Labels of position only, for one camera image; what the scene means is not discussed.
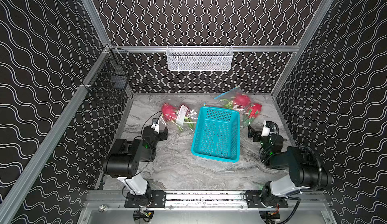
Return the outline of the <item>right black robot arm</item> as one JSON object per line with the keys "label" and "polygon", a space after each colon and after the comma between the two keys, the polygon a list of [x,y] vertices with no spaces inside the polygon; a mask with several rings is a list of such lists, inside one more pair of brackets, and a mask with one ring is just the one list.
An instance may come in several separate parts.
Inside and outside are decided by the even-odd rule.
{"label": "right black robot arm", "polygon": [[271,170],[288,171],[284,177],[269,181],[262,187],[257,199],[263,206],[278,207],[293,195],[331,187],[332,175],[314,149],[288,146],[286,151],[282,151],[287,140],[279,134],[276,123],[269,121],[262,130],[248,126],[248,138],[261,145],[262,165]]}

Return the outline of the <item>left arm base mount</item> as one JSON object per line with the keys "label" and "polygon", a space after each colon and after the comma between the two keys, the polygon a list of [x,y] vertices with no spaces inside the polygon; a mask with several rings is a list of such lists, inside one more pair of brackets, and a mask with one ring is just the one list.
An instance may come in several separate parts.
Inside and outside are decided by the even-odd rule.
{"label": "left arm base mount", "polygon": [[144,195],[127,194],[125,208],[165,208],[166,192],[152,190]]}

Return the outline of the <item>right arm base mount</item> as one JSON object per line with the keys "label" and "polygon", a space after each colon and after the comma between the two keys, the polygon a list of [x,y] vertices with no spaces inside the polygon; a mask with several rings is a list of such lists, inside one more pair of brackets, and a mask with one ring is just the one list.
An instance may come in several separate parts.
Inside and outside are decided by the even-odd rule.
{"label": "right arm base mount", "polygon": [[247,191],[243,195],[248,208],[288,208],[288,203],[285,198],[277,197],[271,193],[263,193],[259,191]]}

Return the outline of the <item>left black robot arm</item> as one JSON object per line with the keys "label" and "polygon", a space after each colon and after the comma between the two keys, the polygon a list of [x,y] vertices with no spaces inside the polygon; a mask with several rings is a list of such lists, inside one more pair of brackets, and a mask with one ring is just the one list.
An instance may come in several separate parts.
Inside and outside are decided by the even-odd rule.
{"label": "left black robot arm", "polygon": [[127,188],[127,200],[130,205],[137,207],[149,207],[154,202],[152,190],[148,181],[139,170],[140,162],[147,165],[156,158],[156,147],[160,141],[168,139],[168,128],[157,130],[151,125],[146,126],[142,135],[129,141],[126,139],[117,139],[104,164],[104,174],[116,178]]}

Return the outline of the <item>dragon fruit bag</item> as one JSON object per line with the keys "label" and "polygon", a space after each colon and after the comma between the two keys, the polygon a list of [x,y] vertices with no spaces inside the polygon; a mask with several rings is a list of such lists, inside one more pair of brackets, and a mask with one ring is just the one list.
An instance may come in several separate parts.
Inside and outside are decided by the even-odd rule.
{"label": "dragon fruit bag", "polygon": [[166,122],[176,121],[178,110],[173,105],[164,103],[161,107],[161,112]]}
{"label": "dragon fruit bag", "polygon": [[251,104],[247,108],[246,113],[244,114],[244,117],[243,117],[244,127],[247,127],[247,126],[253,124],[255,119],[260,115],[261,111],[262,111],[261,104],[258,104],[258,103]]}
{"label": "dragon fruit bag", "polygon": [[251,99],[246,94],[236,93],[230,99],[222,99],[221,102],[224,103],[225,108],[235,110],[248,107],[251,104]]}
{"label": "dragon fruit bag", "polygon": [[184,125],[187,125],[189,129],[194,131],[195,129],[195,122],[194,122],[194,116],[196,115],[196,112],[192,109],[190,109],[188,106],[181,104],[178,109],[176,124],[182,128]]}

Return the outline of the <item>zip-top bag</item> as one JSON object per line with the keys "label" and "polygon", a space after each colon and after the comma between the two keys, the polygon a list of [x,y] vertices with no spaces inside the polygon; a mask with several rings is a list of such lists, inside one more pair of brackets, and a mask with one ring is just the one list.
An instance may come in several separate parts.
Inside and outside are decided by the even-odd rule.
{"label": "zip-top bag", "polygon": [[239,112],[242,127],[252,125],[262,111],[262,105],[254,103],[238,86],[216,96],[214,99],[219,101],[224,108]]}
{"label": "zip-top bag", "polygon": [[186,104],[176,107],[169,103],[164,103],[161,107],[161,113],[164,122],[173,124],[180,132],[194,132],[196,129],[198,113]]}

